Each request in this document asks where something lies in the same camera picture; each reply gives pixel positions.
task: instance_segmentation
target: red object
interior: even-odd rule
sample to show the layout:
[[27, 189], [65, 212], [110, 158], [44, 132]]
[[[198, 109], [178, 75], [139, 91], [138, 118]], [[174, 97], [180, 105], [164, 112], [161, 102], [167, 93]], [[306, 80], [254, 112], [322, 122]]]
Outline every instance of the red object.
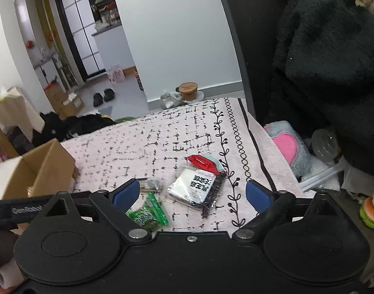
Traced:
[[54, 29], [52, 29], [52, 35], [51, 35], [51, 33], [49, 33], [47, 35], [47, 40], [50, 41], [50, 42], [53, 42], [54, 41], [54, 39], [52, 38], [53, 35], [54, 35], [54, 37], [57, 36], [57, 32]]
[[110, 4], [107, 4], [105, 8], [110, 9], [110, 8], [113, 8], [114, 6], [116, 6], [116, 2], [111, 2]]
[[43, 88], [44, 90], [47, 90], [47, 89], [50, 89], [52, 86], [54, 86], [55, 84], [57, 84], [58, 82], [56, 81], [52, 81], [50, 84], [48, 84], [45, 88]]
[[213, 161], [201, 155], [191, 155], [191, 156], [186, 157], [186, 159], [199, 169], [209, 171], [211, 173], [214, 173], [215, 175], [220, 174], [220, 172], [217, 169], [216, 164]]
[[33, 43], [32, 41], [27, 41], [27, 42], [25, 43], [25, 47], [26, 47], [27, 49], [31, 49], [33, 46], [34, 46], [34, 43]]

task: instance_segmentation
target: blue gripper pad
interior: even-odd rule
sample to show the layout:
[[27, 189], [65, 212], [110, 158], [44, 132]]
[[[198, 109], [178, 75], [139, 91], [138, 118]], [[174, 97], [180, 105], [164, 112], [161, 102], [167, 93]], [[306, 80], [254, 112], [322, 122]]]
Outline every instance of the blue gripper pad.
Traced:
[[139, 197], [140, 185], [137, 179], [130, 179], [125, 184], [121, 185], [110, 192], [109, 196], [112, 198], [112, 204], [124, 213], [127, 212], [137, 201]]
[[245, 195], [256, 212], [262, 213], [273, 203], [273, 193], [255, 180], [250, 180], [245, 186]]

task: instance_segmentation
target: slippers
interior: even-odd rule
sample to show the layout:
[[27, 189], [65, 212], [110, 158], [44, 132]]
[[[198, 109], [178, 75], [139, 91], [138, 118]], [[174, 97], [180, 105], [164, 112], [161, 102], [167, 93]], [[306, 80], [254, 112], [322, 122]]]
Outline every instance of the slippers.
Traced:
[[115, 92], [108, 88], [104, 90], [104, 101], [112, 101], [115, 98]]
[[103, 103], [103, 96], [100, 93], [93, 95], [93, 106], [99, 107]]

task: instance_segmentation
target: small metal object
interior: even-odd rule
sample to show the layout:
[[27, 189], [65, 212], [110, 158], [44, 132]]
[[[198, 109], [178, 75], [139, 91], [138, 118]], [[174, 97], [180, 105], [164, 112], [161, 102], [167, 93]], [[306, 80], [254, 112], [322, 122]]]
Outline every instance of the small metal object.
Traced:
[[198, 238], [194, 235], [190, 235], [187, 237], [187, 241], [188, 242], [196, 242], [198, 240]]
[[144, 229], [132, 229], [129, 231], [129, 237], [133, 239], [143, 239], [147, 236], [147, 231]]
[[236, 237], [243, 240], [252, 239], [254, 235], [255, 232], [250, 229], [240, 229], [236, 231]]

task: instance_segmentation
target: plastic container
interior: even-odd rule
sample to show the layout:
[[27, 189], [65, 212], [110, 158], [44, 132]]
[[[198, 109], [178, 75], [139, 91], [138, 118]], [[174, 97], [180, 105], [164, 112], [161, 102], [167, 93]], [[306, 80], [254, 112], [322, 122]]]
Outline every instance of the plastic container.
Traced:
[[340, 148], [335, 134], [325, 129], [318, 129], [312, 134], [312, 150], [323, 162], [330, 162], [339, 155]]
[[198, 85], [194, 82], [183, 83], [179, 86], [179, 93], [185, 101], [193, 101], [196, 99]]

